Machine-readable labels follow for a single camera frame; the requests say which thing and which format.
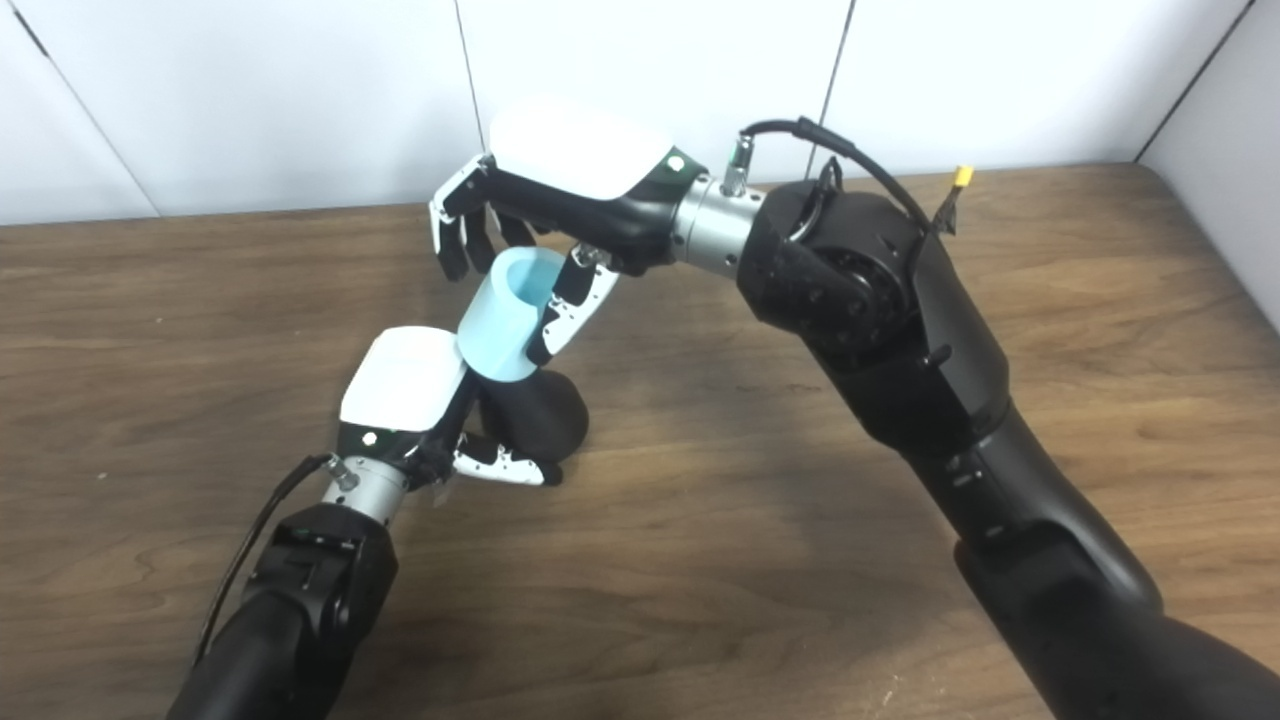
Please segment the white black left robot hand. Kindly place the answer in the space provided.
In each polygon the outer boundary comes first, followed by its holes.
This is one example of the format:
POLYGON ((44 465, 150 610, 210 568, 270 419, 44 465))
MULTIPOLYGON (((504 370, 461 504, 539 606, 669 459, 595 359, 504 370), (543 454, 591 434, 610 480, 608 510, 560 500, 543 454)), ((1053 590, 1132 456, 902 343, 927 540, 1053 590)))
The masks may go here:
POLYGON ((465 361, 456 333, 393 327, 370 345, 343 395, 335 455, 347 464, 383 462, 404 475, 410 491, 456 477, 559 486, 561 465, 517 439, 520 415, 465 361))

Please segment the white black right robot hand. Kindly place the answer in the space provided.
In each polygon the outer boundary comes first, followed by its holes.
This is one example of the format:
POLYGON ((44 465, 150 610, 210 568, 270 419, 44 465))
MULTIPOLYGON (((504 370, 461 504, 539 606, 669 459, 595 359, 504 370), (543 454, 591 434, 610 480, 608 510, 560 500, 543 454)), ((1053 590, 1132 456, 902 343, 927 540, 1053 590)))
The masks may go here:
POLYGON ((675 263, 678 205, 703 170, 608 111, 536 97, 495 115, 488 150, 429 204, 447 279, 484 277, 457 331, 463 360, 500 383, 545 366, 618 278, 675 263))

